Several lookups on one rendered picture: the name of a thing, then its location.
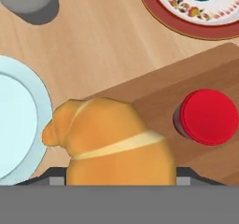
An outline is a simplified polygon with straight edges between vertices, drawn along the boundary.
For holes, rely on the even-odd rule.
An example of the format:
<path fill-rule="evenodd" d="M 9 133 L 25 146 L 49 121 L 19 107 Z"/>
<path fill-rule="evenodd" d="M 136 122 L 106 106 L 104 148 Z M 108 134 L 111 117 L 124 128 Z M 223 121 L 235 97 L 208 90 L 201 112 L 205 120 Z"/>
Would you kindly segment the grey cylindrical cup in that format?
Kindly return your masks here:
<path fill-rule="evenodd" d="M 0 0 L 0 3 L 32 25 L 51 22 L 60 9 L 59 0 Z"/>

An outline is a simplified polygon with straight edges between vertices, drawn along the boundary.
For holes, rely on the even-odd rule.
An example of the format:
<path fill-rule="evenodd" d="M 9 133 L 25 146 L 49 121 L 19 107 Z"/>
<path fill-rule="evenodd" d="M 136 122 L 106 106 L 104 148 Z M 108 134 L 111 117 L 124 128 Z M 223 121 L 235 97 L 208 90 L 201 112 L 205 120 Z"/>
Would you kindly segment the wooden cutting board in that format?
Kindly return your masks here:
<path fill-rule="evenodd" d="M 118 86 L 100 91 L 134 104 L 148 126 L 166 137 L 178 166 L 227 185 L 239 185 L 239 131 L 226 144 L 208 147 L 181 136 L 172 116 L 192 91 L 214 89 L 239 108 L 239 47 L 226 43 Z"/>

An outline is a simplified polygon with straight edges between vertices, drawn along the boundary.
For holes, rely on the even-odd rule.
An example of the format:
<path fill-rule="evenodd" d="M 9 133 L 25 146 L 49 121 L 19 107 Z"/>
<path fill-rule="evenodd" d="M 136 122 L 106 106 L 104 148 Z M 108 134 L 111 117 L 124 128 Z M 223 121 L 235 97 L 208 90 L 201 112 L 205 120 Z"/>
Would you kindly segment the golden brown croissant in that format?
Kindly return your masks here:
<path fill-rule="evenodd" d="M 69 100 L 42 132 L 47 147 L 70 156 L 66 183 L 88 186 L 173 186 L 176 166 L 165 139 L 120 101 Z"/>

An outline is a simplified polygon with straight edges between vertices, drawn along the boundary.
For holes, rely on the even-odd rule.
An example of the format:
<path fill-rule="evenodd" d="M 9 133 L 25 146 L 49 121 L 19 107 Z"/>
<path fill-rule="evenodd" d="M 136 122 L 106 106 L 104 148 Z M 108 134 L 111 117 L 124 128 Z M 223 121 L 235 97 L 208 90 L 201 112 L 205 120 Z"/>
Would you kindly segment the jam jar with red lid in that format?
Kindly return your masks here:
<path fill-rule="evenodd" d="M 180 135 L 207 146 L 217 146 L 234 136 L 239 115 L 236 105 L 226 94 L 199 89 L 184 98 L 172 121 Z"/>

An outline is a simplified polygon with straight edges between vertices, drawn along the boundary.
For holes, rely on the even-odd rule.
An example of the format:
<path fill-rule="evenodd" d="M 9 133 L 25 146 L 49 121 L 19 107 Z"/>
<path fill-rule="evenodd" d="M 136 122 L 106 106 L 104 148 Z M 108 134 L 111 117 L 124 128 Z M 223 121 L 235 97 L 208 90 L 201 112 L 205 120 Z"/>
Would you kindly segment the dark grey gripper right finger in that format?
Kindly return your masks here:
<path fill-rule="evenodd" d="M 189 167 L 176 168 L 176 184 L 178 186 L 204 186 L 204 185 L 222 186 L 222 183 L 198 175 L 195 171 L 193 171 Z"/>

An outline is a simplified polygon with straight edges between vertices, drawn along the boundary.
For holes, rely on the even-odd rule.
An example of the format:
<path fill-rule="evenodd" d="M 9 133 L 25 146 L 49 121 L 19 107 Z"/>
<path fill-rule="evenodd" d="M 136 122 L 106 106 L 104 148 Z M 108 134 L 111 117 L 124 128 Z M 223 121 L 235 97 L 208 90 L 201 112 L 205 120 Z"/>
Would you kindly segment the pale blue plate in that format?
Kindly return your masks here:
<path fill-rule="evenodd" d="M 41 133 L 52 118 L 48 90 L 27 65 L 0 55 L 0 186 L 24 182 L 47 148 Z"/>

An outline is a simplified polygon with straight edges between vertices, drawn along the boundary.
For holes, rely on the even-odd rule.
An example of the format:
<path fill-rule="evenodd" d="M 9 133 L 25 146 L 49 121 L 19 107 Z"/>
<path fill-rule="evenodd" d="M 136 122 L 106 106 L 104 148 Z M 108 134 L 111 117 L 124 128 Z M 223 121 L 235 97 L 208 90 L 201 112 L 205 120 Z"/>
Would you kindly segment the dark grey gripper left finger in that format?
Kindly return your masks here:
<path fill-rule="evenodd" d="M 51 167 L 43 175 L 23 181 L 19 186 L 65 186 L 66 185 L 66 168 Z"/>

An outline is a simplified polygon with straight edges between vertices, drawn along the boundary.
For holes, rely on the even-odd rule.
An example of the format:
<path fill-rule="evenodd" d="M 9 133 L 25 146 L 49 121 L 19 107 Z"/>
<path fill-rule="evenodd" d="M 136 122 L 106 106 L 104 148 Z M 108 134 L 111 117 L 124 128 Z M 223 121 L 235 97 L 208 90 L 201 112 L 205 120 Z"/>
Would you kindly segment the floral plate with red rim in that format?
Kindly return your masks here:
<path fill-rule="evenodd" d="M 142 0 L 167 28 L 202 40 L 239 37 L 239 0 Z"/>

